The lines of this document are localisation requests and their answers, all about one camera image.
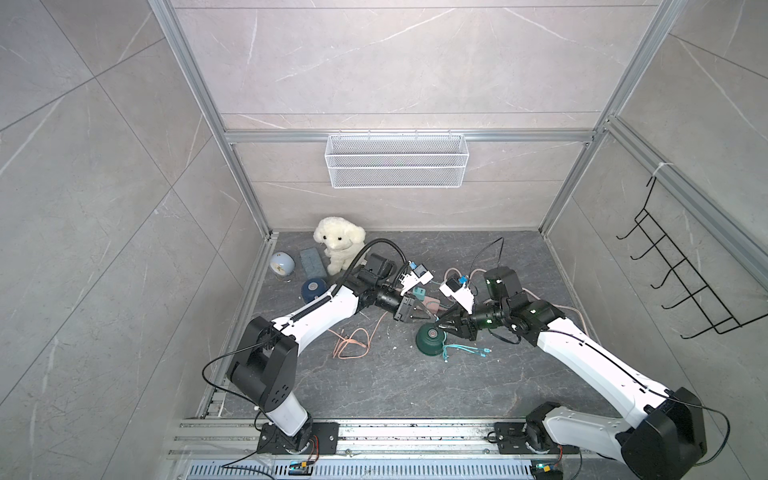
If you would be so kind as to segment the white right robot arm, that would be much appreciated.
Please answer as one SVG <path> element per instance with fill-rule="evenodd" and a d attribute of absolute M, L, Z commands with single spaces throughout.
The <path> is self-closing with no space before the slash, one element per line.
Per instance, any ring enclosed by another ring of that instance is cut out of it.
<path fill-rule="evenodd" d="M 523 437 L 531 451 L 585 448 L 624 464 L 639 479 L 681 479 L 725 450 L 728 434 L 709 450 L 704 416 L 710 409 L 695 393 L 671 390 L 629 366 L 561 307 L 526 291 L 499 259 L 483 275 L 484 303 L 475 300 L 471 275 L 448 276 L 441 289 L 454 303 L 438 315 L 436 329 L 470 341 L 486 331 L 506 344 L 527 342 L 578 375 L 617 412 L 607 417 L 545 402 L 525 419 Z"/>

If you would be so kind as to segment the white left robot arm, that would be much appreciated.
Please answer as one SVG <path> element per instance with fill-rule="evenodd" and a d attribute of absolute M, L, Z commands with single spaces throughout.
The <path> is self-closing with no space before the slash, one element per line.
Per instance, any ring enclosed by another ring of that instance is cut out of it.
<path fill-rule="evenodd" d="M 299 356 L 321 334 L 370 306 L 405 320 L 417 301 L 411 290 L 432 280 L 432 272 L 407 260 L 395 242 L 374 239 L 328 291 L 292 313 L 273 320 L 256 316 L 248 323 L 238 347 L 216 358 L 231 359 L 225 377 L 232 390 L 203 380 L 254 405 L 267 420 L 268 441 L 291 452 L 308 444 L 318 448 L 312 416 L 293 393 Z"/>

